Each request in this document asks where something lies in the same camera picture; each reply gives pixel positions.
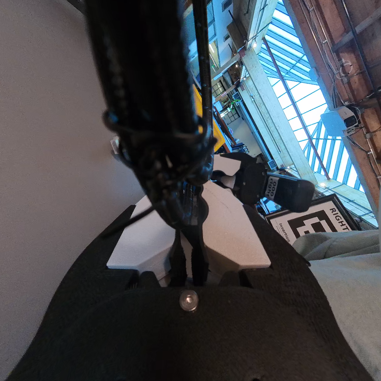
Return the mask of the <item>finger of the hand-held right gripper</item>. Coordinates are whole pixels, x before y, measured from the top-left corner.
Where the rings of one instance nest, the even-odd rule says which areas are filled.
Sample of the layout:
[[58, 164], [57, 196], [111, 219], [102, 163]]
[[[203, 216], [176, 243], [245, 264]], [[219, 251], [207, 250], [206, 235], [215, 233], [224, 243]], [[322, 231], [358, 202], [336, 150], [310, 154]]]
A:
[[239, 186], [237, 185], [237, 172], [233, 175], [228, 175], [220, 170], [213, 171], [212, 182], [224, 189], [230, 189], [231, 191], [237, 191], [239, 189]]
[[251, 164], [256, 164], [257, 158], [247, 153], [231, 152], [214, 155], [214, 172], [221, 172], [228, 176], [235, 175], [239, 170], [245, 169]]

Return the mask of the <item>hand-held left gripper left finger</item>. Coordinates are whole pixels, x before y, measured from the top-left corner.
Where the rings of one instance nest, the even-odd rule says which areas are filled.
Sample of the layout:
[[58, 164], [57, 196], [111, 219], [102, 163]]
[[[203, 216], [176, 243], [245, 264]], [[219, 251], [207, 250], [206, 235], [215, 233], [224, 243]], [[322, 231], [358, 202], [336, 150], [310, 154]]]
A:
[[152, 271], [161, 285], [170, 280], [169, 251], [175, 230], [157, 212], [125, 228], [110, 258], [109, 269], [133, 269], [139, 273]]

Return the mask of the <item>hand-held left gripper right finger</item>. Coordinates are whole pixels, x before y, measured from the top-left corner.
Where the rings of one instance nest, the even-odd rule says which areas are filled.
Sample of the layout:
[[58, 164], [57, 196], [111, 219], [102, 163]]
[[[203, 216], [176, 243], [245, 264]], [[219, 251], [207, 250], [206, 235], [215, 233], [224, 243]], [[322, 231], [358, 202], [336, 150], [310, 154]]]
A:
[[195, 187], [192, 199], [190, 244], [194, 284], [221, 279], [226, 272], [265, 269], [269, 256], [244, 205], [214, 182]]

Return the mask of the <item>person's right forearm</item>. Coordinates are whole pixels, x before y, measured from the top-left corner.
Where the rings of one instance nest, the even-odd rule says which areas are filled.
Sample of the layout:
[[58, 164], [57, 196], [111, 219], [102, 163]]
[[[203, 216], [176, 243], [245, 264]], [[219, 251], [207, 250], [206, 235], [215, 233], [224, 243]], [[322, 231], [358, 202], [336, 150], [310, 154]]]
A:
[[311, 263], [338, 326], [374, 380], [381, 380], [379, 230], [319, 232], [293, 248]]

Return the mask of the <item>concrete beam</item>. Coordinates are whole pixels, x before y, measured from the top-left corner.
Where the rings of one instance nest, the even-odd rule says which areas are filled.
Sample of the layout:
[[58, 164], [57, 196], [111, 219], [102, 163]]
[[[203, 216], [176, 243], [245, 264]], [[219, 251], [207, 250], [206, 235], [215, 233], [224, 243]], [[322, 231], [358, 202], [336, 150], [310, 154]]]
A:
[[300, 178], [317, 184], [256, 53], [246, 51], [242, 61], [249, 78], [240, 94], [277, 166], [293, 166]]

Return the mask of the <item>rust red pipe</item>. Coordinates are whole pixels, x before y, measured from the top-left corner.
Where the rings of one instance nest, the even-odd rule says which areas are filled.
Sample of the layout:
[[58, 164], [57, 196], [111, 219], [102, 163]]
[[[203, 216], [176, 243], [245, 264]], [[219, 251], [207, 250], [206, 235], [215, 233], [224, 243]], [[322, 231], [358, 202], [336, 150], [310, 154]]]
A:
[[316, 158], [317, 158], [317, 160], [318, 160], [318, 162], [319, 162], [319, 164], [320, 164], [320, 166], [321, 166], [321, 168], [323, 170], [323, 173], [324, 173], [324, 175], [325, 175], [327, 180], [331, 180], [331, 178], [330, 178], [330, 176], [329, 176], [329, 174], [328, 174], [328, 172], [326, 170], [326, 167], [323, 164], [323, 161], [322, 161], [322, 159], [321, 159], [321, 157], [320, 157], [320, 155], [319, 155], [319, 153], [317, 151], [317, 148], [316, 148], [316, 146], [315, 146], [315, 144], [314, 144], [314, 142], [312, 140], [312, 137], [311, 137], [311, 135], [310, 135], [310, 133], [308, 131], [307, 125], [305, 124], [305, 121], [304, 121], [304, 119], [302, 117], [302, 114], [299, 111], [299, 108], [298, 108], [298, 106], [296, 104], [296, 101], [295, 101], [295, 99], [293, 97], [291, 89], [289, 88], [289, 86], [288, 86], [288, 84], [287, 84], [287, 82], [286, 82], [282, 72], [280, 71], [279, 65], [276, 62], [276, 59], [275, 59], [275, 57], [274, 57], [274, 55], [273, 55], [273, 53], [271, 51], [271, 48], [270, 48], [270, 46], [269, 46], [269, 44], [268, 44], [268, 42], [267, 42], [265, 37], [263, 37], [263, 43], [264, 43], [264, 45], [265, 45], [265, 47], [266, 47], [266, 49], [267, 49], [267, 51], [269, 53], [269, 56], [270, 56], [270, 58], [272, 60], [272, 63], [274, 64], [274, 67], [275, 67], [275, 69], [276, 69], [276, 71], [277, 71], [277, 73], [279, 75], [279, 79], [281, 80], [281, 82], [283, 84], [283, 87], [284, 87], [284, 89], [285, 89], [285, 91], [286, 91], [286, 93], [287, 93], [287, 95], [288, 95], [288, 97], [289, 97], [289, 99], [291, 101], [293, 109], [294, 109], [294, 111], [297, 114], [297, 117], [298, 117], [298, 119], [299, 119], [299, 121], [300, 121], [300, 123], [302, 125], [302, 129], [304, 130], [304, 132], [306, 134], [307, 140], [310, 143], [310, 146], [311, 146], [311, 148], [312, 148], [312, 150], [313, 150], [313, 152], [314, 152], [314, 154], [315, 154], [315, 156], [316, 156]]

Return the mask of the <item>glass skylight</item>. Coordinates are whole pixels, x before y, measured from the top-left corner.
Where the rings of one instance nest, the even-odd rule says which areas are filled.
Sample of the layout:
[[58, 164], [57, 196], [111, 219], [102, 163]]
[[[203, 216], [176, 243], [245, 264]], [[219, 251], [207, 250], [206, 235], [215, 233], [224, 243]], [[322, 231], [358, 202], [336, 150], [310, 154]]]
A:
[[[293, 94], [330, 178], [364, 193], [364, 188], [342, 138], [328, 136], [321, 122], [321, 114], [328, 110], [326, 99], [297, 36], [284, 1], [277, 1], [265, 38]], [[310, 168], [314, 173], [325, 176], [263, 42], [257, 57]]]

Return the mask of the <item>white wall-mounted box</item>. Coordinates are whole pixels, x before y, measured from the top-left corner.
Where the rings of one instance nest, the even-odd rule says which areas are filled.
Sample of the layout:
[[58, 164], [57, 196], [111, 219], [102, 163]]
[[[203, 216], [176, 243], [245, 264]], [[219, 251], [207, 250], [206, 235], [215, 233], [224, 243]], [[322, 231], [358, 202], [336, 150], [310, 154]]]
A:
[[321, 122], [324, 125], [328, 136], [343, 137], [347, 129], [345, 119], [338, 111], [328, 111], [321, 114]]

